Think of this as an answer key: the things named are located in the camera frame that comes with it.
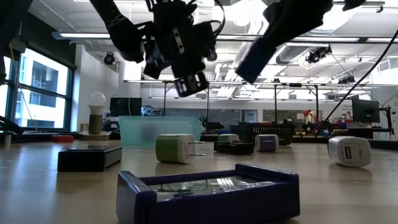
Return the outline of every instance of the blue storage container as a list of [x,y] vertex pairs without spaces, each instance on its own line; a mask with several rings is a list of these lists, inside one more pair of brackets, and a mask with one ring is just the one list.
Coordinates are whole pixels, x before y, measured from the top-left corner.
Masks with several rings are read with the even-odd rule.
[[161,134],[193,134],[200,140],[201,121],[194,117],[120,116],[123,146],[155,146]]

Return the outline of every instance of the navy blue tray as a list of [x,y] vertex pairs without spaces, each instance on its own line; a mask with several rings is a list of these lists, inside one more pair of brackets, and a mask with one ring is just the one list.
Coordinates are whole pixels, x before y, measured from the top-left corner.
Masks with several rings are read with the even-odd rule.
[[279,223],[300,215],[299,175],[235,170],[138,178],[119,172],[120,224]]

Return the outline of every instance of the black basket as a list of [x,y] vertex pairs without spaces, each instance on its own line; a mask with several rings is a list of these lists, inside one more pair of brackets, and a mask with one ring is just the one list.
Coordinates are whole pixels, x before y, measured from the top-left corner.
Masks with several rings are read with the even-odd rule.
[[293,124],[240,124],[230,126],[231,134],[237,134],[240,140],[245,143],[254,143],[258,134],[276,134],[279,138],[279,145],[287,146],[293,141],[295,126]]

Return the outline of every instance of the black box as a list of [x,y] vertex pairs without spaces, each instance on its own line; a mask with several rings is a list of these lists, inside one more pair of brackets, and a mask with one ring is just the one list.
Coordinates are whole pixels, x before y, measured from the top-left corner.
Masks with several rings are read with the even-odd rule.
[[58,153],[58,172],[104,172],[121,161],[121,146],[88,146],[87,149],[67,149]]
[[247,155],[254,152],[253,143],[214,142],[214,151],[234,155]]

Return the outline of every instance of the computer monitor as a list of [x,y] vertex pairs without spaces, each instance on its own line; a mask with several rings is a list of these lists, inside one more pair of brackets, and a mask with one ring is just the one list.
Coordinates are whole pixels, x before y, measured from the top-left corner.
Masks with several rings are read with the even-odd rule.
[[111,117],[141,116],[142,98],[111,98]]
[[379,103],[370,100],[352,99],[353,120],[361,123],[380,123]]

